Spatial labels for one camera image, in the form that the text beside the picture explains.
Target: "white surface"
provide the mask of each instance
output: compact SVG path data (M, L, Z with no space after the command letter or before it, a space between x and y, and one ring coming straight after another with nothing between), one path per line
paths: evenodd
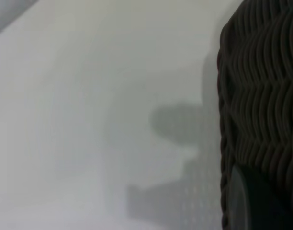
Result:
M215 185L199 229L220 229L215 62L230 6L43 0L0 34L0 230L163 229L127 216L126 188L176 181L192 158ZM152 128L184 103L201 116L196 143Z

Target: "dark woven texture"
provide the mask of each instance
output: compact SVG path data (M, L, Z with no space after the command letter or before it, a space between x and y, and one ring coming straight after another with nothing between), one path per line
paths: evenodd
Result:
M223 229L235 162L257 168L293 213L293 0L245 0L217 65Z

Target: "white backdrop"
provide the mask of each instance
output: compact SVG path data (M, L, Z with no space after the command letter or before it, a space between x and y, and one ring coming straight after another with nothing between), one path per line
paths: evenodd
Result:
M220 229L215 62L238 4L43 0L0 34L0 230L171 229L128 190L191 161L195 222Z

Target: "blurred object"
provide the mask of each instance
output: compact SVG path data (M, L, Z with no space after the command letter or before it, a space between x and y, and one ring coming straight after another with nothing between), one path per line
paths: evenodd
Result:
M233 167L228 202L231 230L293 230L293 216L252 168Z
M38 0L0 0L0 32Z

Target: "wavy ridged pattern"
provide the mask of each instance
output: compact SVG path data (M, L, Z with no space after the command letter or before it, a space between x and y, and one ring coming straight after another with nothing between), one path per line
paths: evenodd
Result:
M235 162L259 169L293 212L293 0L245 0L217 60L222 227Z

